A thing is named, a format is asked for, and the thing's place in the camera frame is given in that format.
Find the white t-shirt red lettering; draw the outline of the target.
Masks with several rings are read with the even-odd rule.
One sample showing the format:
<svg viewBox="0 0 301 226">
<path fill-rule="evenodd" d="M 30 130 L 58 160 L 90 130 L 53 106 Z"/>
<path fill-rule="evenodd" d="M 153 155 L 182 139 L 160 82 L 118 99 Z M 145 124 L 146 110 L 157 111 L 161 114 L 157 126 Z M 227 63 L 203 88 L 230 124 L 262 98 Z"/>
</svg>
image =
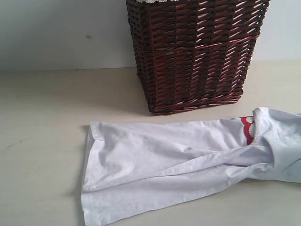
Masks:
<svg viewBox="0 0 301 226">
<path fill-rule="evenodd" d="M 213 121 L 93 122 L 81 187 L 85 224 L 200 199 L 246 178 L 300 182 L 300 115 L 261 107 Z"/>
</svg>

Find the dark brown wicker basket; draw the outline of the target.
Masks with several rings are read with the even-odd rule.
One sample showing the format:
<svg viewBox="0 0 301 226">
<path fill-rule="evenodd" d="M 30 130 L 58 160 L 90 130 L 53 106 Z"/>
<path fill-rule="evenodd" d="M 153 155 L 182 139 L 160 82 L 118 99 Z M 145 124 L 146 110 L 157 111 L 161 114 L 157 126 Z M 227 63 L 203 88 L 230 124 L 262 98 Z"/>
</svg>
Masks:
<svg viewBox="0 0 301 226">
<path fill-rule="evenodd" d="M 267 0 L 128 0 L 137 76 L 148 109 L 166 115 L 236 103 Z"/>
</svg>

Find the white lace basket liner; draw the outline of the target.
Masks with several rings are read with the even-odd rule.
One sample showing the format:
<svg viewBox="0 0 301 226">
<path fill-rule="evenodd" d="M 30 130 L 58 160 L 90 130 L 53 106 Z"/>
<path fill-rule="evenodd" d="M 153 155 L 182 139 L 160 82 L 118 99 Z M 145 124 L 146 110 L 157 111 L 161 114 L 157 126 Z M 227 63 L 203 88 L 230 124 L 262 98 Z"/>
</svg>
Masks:
<svg viewBox="0 0 301 226">
<path fill-rule="evenodd" d="M 139 3 L 148 3 L 148 4 L 165 3 L 165 2 L 173 2 L 173 1 L 179 1 L 179 0 L 137 0 L 137 2 Z"/>
</svg>

